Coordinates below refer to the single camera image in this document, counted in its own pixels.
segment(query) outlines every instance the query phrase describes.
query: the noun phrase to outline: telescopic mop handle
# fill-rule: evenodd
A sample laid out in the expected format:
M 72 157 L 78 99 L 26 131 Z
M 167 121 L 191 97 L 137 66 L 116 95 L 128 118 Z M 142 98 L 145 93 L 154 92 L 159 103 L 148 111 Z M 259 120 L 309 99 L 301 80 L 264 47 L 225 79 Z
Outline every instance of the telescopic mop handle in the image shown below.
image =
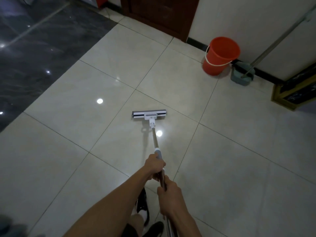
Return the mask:
M 151 125 L 151 130 L 152 130 L 153 138 L 154 138 L 155 153 L 158 153 L 158 156 L 157 156 L 158 159 L 162 159 L 161 151 L 160 151 L 159 146 L 158 146 L 156 129 L 155 129 L 155 127 L 153 127 L 153 125 Z M 159 176 L 160 186 L 164 189 L 164 191 L 166 191 L 167 186 L 165 183 L 165 177 L 164 177 L 165 173 L 164 172 L 165 172 L 164 170 L 160 171 L 158 173 L 158 176 Z M 167 222 L 167 236 L 168 237 L 178 237 L 177 229 L 168 217 L 166 217 L 166 222 Z

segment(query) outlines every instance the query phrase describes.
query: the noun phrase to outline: black sneaker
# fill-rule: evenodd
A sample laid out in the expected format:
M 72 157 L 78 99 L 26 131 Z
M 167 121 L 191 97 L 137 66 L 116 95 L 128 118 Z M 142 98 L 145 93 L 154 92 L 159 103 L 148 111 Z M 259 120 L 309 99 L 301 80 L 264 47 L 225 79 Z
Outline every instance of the black sneaker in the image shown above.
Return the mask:
M 143 237 L 160 237 L 163 233 L 164 225 L 161 221 L 154 223 Z
M 148 205 L 147 205 L 147 195 L 146 195 L 145 188 L 143 188 L 142 191 L 140 192 L 137 199 L 137 204 L 136 204 L 137 213 L 141 210 L 147 211 L 147 219 L 144 223 L 144 226 L 147 226 L 149 223 L 149 210 L 148 210 Z

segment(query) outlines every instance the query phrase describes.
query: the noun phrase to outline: flat mop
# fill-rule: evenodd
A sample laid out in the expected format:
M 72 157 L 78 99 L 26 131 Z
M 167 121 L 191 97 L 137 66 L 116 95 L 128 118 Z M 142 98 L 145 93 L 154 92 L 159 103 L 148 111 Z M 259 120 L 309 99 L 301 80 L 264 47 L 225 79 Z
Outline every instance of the flat mop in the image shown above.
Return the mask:
M 144 118 L 145 120 L 149 120 L 149 126 L 152 130 L 153 138 L 154 138 L 155 153 L 158 154 L 158 156 L 157 156 L 158 159 L 162 159 L 162 155 L 161 155 L 161 151 L 160 151 L 159 146 L 158 146 L 158 141 L 157 141 L 157 136 L 156 136 L 155 119 L 157 119 L 157 117 L 166 116 L 166 115 L 167 115 L 166 110 L 133 111 L 132 112 L 133 118 Z M 165 183 L 164 175 L 165 175 L 164 169 L 158 173 L 160 186 L 166 191 L 167 186 Z M 168 237 L 177 237 L 178 236 L 177 230 L 168 217 L 166 217 L 166 222 L 167 222 L 167 236 Z

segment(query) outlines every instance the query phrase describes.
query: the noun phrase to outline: wooden door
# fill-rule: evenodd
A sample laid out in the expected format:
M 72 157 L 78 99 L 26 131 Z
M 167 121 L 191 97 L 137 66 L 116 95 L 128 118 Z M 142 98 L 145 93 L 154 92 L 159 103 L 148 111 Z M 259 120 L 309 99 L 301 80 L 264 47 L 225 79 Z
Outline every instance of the wooden door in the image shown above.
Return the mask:
M 126 16 L 186 42 L 199 0 L 121 0 Z

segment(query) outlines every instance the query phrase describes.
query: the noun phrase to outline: orange bucket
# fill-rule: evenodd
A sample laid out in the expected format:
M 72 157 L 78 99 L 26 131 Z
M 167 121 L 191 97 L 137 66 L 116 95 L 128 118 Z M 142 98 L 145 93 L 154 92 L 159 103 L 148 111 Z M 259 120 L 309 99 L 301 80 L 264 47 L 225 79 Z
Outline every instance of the orange bucket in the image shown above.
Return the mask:
M 205 52 L 203 70 L 209 75 L 219 75 L 225 67 L 240 55 L 238 44 L 228 37 L 216 37 Z

